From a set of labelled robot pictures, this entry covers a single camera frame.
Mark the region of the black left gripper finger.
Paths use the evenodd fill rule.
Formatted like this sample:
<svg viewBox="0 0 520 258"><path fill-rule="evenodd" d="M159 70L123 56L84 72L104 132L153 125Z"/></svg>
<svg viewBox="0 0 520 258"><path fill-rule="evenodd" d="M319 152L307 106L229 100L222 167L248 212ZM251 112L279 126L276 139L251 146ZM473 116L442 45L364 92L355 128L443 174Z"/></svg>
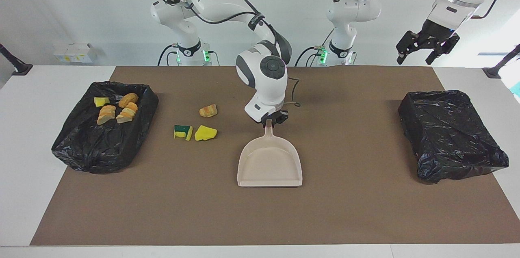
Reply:
<svg viewBox="0 0 520 258"><path fill-rule="evenodd" d="M437 38L430 37L427 39L427 47L432 49L430 55L425 59L427 65L431 65L437 58L443 54L450 54L460 37L455 33L447 40L440 41Z"/></svg>
<svg viewBox="0 0 520 258"><path fill-rule="evenodd" d="M413 52L418 50L417 39L418 39L418 34L413 33L410 30L405 32L403 37L397 43L397 51L398 51L397 63L398 64L403 64L405 58L407 58L407 56L409 54L412 54Z"/></svg>

